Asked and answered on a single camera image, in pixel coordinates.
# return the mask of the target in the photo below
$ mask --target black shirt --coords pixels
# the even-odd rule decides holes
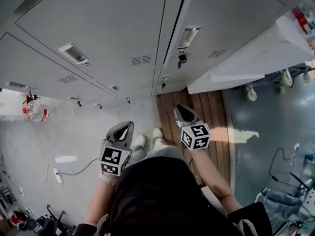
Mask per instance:
[[[202,196],[184,161],[155,157],[126,168],[118,178],[104,233],[115,235],[241,235],[232,224],[249,219],[258,235],[271,235],[262,203],[221,215]],[[81,224],[76,236],[96,227]]]

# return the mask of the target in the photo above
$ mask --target plastic bottle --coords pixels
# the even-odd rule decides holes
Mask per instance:
[[[23,107],[23,113],[28,116],[25,120],[45,121],[53,114],[49,106],[40,104],[35,100],[30,101],[27,106]]]

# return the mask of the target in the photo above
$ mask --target person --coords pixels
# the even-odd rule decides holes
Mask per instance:
[[[256,196],[256,202],[263,203],[265,208],[274,215],[289,219],[292,214],[299,213],[303,200],[280,191],[265,188]]]
[[[181,150],[166,144],[160,128],[154,129],[153,137],[149,152],[144,149],[146,137],[137,137],[130,162],[115,185],[98,181],[76,236],[272,235],[263,204],[242,208],[204,150],[190,153],[227,216],[202,195]]]

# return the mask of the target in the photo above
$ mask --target shoe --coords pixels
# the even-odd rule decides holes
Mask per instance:
[[[256,196],[255,203],[257,203],[257,202],[263,203],[263,201],[264,201],[264,195],[261,192],[259,192]]]
[[[137,138],[136,138],[136,141],[134,142],[134,145],[141,145],[144,147],[144,145],[146,144],[146,140],[147,138],[144,136],[144,135],[139,135]]]
[[[155,128],[153,130],[153,138],[155,138],[155,137],[163,138],[163,132],[160,128]]]
[[[264,188],[264,190],[261,192],[264,196],[267,194],[267,188]]]

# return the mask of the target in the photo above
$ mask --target jeans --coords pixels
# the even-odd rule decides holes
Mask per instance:
[[[288,194],[271,189],[265,189],[263,195],[262,200],[259,201],[265,205],[265,208],[273,214],[283,216],[286,219],[292,214],[297,214],[302,204],[301,198],[294,198]]]
[[[160,137],[154,138],[153,146],[149,152],[147,152],[141,145],[135,145],[131,147],[131,149],[131,159],[126,167],[134,165],[145,159],[159,156],[184,160],[183,153],[177,147],[167,145],[165,140]]]

